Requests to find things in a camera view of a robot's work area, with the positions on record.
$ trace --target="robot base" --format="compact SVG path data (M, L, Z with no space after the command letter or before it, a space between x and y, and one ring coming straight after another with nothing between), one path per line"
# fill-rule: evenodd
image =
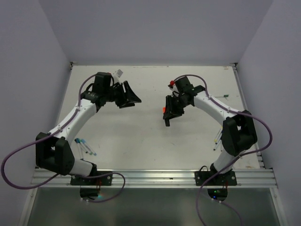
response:
M202 184L210 178L214 173L211 170L206 171L195 171L194 172L194 179L196 181L196 186L202 186ZM219 174L212 180L206 183L206 186L236 186L236 176L235 172L230 170L227 173Z
M96 175L94 175L94 176L103 175L103 174L107 174L107 173L112 173L112 171L97 171ZM108 177L99 178L99 179L83 179L80 177L72 177L70 185L74 185L74 186L98 186L98 185L111 186L112 178L113 178L113 175L108 176Z

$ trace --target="table surface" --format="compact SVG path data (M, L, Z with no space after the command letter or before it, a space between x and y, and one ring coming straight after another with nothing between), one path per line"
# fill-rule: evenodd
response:
M123 71L121 81L129 82L142 103L125 109L119 109L115 103L102 107L78 133L97 153L97 156L84 154L85 160L101 169L198 169L203 165L209 167L218 158L221 149L213 151L213 147L221 126L210 115L188 106L182 117L172 119L171 126L165 127L162 107L165 96L171 94L167 87L171 80L182 74L197 74L207 81L211 95L227 94L227 99L220 100L243 110L231 67L74 66L59 121L74 107L85 78L96 72L113 73L118 69ZM202 84L197 78L190 81L194 86ZM79 157L75 142L71 147ZM243 157L234 165L236 169L259 167L255 154Z

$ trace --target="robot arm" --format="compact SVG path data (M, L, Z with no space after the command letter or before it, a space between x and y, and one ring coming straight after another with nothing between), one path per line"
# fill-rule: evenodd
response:
M245 152L257 142L253 119L221 109L208 98L204 87L194 87L187 77L182 77L176 81L171 81L169 88L173 91L173 94L166 96L166 106L163 114L166 126L170 126L170 119L182 116L184 114L184 107L188 105L205 111L222 125L223 151L219 158L211 165L210 170L212 172L215 173L223 169L236 156ZM237 111L218 99L211 98L225 108ZM229 172L232 166L229 166L222 173Z
M76 159L71 149L71 143L79 130L106 102L115 102L119 108L125 108L134 106L141 100L131 90L127 81L120 83L115 75L97 73L94 83L80 95L80 106L76 104L63 121L48 134L39 133L36 137L36 140L39 140L60 131L51 138L36 144L37 166L61 175L95 176L96 165ZM76 111L78 113L75 117L66 127L62 128L62 125L68 122Z

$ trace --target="gray wall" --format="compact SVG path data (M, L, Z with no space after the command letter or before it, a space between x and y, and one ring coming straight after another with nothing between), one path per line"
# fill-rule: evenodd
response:
M64 55L37 0L0 3L1 160L13 149L48 131L58 115L69 76ZM34 147L8 161L6 172L18 185L29 185ZM0 178L0 224L18 223L27 191Z
M300 217L301 1L274 0L238 64L248 108L263 118L274 134L262 155L273 167L286 215ZM259 144L268 141L260 128Z
M81 65L228 65L272 0L40 0Z

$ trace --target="purple cable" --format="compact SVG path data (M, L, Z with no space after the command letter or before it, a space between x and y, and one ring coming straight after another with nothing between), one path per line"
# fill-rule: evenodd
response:
M102 200L89 200L89 202L100 203L100 202L106 202L106 201L114 199L115 197L117 197L118 195L120 195L121 192L123 191L123 188L126 185L126 178L121 173L117 173L117 172L106 173L106 174L102 174L102 175L98 175L98 176L92 176L92 177L87 177L87 176L81 176L81 175L79 175L79 177L82 177L84 179L97 179L97 178L107 177L107 176L110 176L110 175L113 175L113 174L120 175L123 178L123 185L122 185L121 189L119 190L119 192L117 194L113 195L110 198L102 199Z
M80 95L81 95L81 90L82 90L83 86L85 85L85 83L86 83L89 79L93 78L94 76L95 76L95 74L94 74L94 75L91 75L90 77L88 77L88 78L81 84L80 89L79 89L79 97L78 97L78 104L77 104L78 107L80 107ZM66 127L66 126L74 119L74 117L76 116L76 114L78 113L78 111L79 111L78 109L75 110L75 112L74 112L74 114L72 115L72 117L71 117L71 118L70 118L70 119L69 119L69 120L61 127L62 129L65 128L65 127ZM54 179L58 174L53 175L51 178L47 179L46 181L44 181L44 182L42 182L42 183L40 183L40 184L38 184L38 185L28 186L28 187L25 187L25 186L18 186L18 185L13 184L12 182L10 182L10 180L7 178L7 176L6 176L6 174L5 174L4 167L5 167L5 164L6 164L7 160L8 160L11 156L13 156L14 154L16 154L17 152L19 152L19 151L21 151L21 150L23 150L23 149L25 149L25 148L27 148L27 147L30 147L30 146L32 146L32 145L38 144L38 143L40 143L40 142L43 142L43 141L45 141L45 140L47 140L47 139L53 137L54 135L58 134L59 132L60 132L60 130L57 130L56 132L50 134L50 135L47 136L47 137L44 137L44 138L42 138L42 139L40 139L40 140L33 141L33 142L31 142L31 143L28 143L28 144L26 144L26 145L24 145L24 146L21 146L21 147L15 149L15 150L12 151L11 153L9 153L7 156L5 156L5 158L3 159L2 164L1 164L1 175L2 175L3 180L4 180L9 186L11 186L11 187L13 187L13 188L21 189L21 190L27 190L27 189L33 189L33 188L40 187L40 186L46 184L47 182L49 182L50 180Z
M198 76L198 75L194 75L194 74L185 74L185 75L181 75L181 76L177 77L174 81L178 80L179 78L186 77L186 76L196 77L196 78L201 79L201 80L203 81L204 85L205 85L205 92L206 92L206 95L208 96L208 98L209 98L213 103L215 103L217 106L219 106L221 109L223 109L223 110L225 110L225 111L228 111L228 109L227 109L226 107L222 106L221 104L219 104L218 102L216 102L213 98L211 98L211 97L209 96L208 88L207 88L207 83L206 83L206 81L205 81L202 77L200 77L200 76ZM217 173L215 173L214 175L212 175L210 178L208 178L208 179L202 184L202 186L200 187L200 189L199 189L199 191L198 191L198 195L197 195L197 198L196 198L196 210L197 210L197 213L198 213L198 218L201 220L201 222L203 223L204 226L206 226L207 224L204 222L204 220L203 220L203 218L202 218L202 216L200 215L199 210L198 210L198 199L199 199L199 196L200 196L200 194L201 194L201 191L202 191L203 187L208 183L208 181L210 181L211 179L213 179L214 177L216 177L217 175L219 175L221 172L223 172L225 169L227 169L229 166L231 166L232 164L234 164L240 157L245 156L245 155L247 155L247 154L253 154L253 153L261 152L261 151L267 149L267 148L271 145L271 143L272 143L272 141L273 141L272 131L270 130L270 128L268 127L268 125L267 125L264 121L262 121L261 119L257 118L256 116L250 115L250 114L246 114L246 113L242 113L242 112L236 112L236 111L233 111L233 110L229 110L229 112L230 112L230 113L234 113L234 114L243 115L243 116L246 116L246 117L250 117L250 118L253 118L253 119L257 120L258 122L260 122L260 123L267 129L267 131L268 131L268 133L269 133L269 142L268 142L264 147L259 148L258 150L250 151L250 152L243 153L243 154L240 154L240 155L236 156L236 157L235 157L228 165L226 165L226 166L225 166L224 168L222 168L220 171L218 171ZM223 202L222 202L222 204L223 204L223 205L226 205L227 207L229 207L229 208L231 208L233 211L235 211L236 214L237 214L238 217L239 217L240 225L243 225L243 220L242 220L240 214L238 213L238 211L235 210L233 207L231 207L231 206L230 206L229 204L227 204L227 203L223 203Z

